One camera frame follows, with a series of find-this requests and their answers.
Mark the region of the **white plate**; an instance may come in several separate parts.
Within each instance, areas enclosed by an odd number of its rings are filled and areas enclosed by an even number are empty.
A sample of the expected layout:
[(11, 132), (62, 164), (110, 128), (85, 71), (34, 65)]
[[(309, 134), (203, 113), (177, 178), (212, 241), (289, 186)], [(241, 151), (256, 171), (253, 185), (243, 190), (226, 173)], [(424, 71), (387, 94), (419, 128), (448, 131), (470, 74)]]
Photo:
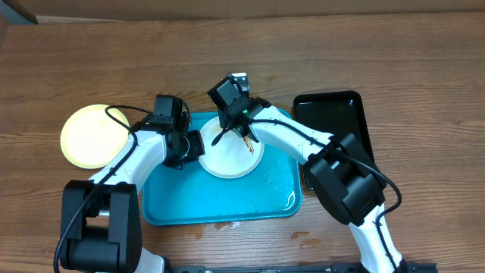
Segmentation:
[(242, 177), (254, 170), (264, 155), (264, 144), (246, 141), (230, 130), (213, 146), (212, 141), (221, 132), (218, 117), (209, 120), (200, 130), (205, 150), (199, 157), (202, 167), (216, 177), (228, 179)]

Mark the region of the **green rimmed plate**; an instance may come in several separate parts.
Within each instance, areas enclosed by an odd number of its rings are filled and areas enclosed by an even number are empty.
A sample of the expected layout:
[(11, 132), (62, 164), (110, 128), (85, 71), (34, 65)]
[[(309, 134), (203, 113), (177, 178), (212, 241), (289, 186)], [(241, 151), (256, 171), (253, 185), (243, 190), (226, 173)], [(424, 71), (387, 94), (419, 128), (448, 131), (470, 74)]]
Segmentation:
[(128, 131), (120, 123), (129, 124), (121, 111), (107, 105), (79, 109), (67, 119), (61, 131), (64, 157), (80, 168), (106, 166), (128, 141)]

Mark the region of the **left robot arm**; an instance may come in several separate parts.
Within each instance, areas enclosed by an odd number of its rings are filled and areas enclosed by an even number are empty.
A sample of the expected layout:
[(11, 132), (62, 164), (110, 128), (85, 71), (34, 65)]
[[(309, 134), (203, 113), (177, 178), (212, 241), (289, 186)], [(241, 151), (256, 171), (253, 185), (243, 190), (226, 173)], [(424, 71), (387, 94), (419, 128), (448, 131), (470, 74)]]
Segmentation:
[(198, 130), (131, 131), (112, 162), (64, 187), (54, 270), (135, 272), (142, 257), (139, 191), (159, 165), (181, 169), (203, 153)]

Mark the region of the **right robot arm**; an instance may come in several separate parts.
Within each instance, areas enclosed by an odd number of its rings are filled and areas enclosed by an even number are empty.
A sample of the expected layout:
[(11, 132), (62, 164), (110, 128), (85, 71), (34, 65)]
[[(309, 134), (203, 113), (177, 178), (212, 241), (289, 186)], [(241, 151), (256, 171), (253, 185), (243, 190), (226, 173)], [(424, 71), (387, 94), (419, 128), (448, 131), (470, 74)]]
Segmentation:
[(368, 272), (404, 272), (385, 216), (384, 189), (392, 184), (354, 135), (338, 140), (282, 114), (269, 102), (242, 97), (217, 104), (224, 132), (273, 146), (299, 162), (324, 209), (348, 226)]

